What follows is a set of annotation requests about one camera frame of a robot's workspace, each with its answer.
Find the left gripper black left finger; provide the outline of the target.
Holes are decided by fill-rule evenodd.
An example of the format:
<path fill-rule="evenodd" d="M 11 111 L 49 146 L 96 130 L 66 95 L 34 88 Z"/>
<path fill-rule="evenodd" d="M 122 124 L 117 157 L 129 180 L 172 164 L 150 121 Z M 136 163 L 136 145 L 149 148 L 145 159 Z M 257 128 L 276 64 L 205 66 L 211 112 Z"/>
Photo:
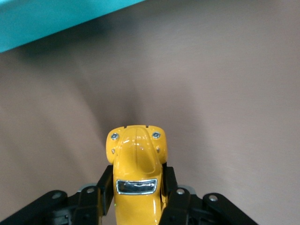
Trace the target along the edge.
<path fill-rule="evenodd" d="M 74 195 L 50 191 L 1 221 L 2 225 L 100 225 L 113 199 L 113 167 Z"/>

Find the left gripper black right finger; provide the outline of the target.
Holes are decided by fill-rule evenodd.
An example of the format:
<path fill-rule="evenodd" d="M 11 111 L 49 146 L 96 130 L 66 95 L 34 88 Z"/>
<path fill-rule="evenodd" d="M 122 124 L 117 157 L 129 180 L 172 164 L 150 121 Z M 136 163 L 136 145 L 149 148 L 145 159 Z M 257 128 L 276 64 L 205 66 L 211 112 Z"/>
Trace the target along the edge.
<path fill-rule="evenodd" d="M 256 225 L 257 223 L 219 193 L 198 197 L 186 187 L 179 187 L 174 168 L 163 166 L 163 185 L 167 204 L 162 225 Z"/>

